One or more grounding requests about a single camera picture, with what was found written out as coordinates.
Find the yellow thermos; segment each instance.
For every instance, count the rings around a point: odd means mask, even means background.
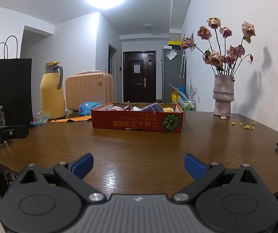
[[[66,115],[62,85],[63,68],[58,65],[59,63],[59,61],[45,63],[45,73],[40,86],[42,115],[50,116],[50,119]]]

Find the ceramic vase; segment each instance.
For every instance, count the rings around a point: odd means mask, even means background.
[[[234,77],[230,75],[215,75],[215,88],[212,98],[215,99],[216,116],[231,116],[231,102],[234,99]]]

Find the small packet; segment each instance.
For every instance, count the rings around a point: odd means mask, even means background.
[[[80,105],[80,108],[79,108],[79,115],[80,116],[90,116],[91,115],[91,110],[93,108],[96,108],[96,107],[99,107],[99,106],[101,106],[101,104],[99,104],[99,103],[91,103],[91,102],[82,103]]]
[[[34,116],[33,121],[30,123],[31,125],[39,125],[44,124],[48,121],[50,116]]]

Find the black paper bag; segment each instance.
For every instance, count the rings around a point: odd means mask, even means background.
[[[29,125],[32,121],[31,62],[0,59],[0,106],[6,125]]]

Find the yellow sponge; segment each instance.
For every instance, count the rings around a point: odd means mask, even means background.
[[[174,112],[173,108],[164,108],[164,112]]]

